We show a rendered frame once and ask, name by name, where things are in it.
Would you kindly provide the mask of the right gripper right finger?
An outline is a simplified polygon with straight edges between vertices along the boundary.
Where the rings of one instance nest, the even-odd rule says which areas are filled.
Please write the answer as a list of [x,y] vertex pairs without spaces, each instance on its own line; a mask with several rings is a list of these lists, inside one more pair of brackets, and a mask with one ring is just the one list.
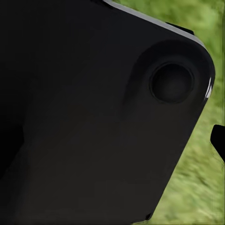
[[214,125],[210,141],[225,161],[225,127]]

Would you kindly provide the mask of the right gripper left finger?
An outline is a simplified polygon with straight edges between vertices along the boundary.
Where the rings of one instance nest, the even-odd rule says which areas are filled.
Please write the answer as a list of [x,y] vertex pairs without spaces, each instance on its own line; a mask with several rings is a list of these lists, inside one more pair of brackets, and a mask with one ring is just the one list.
[[0,181],[24,144],[21,125],[0,130]]

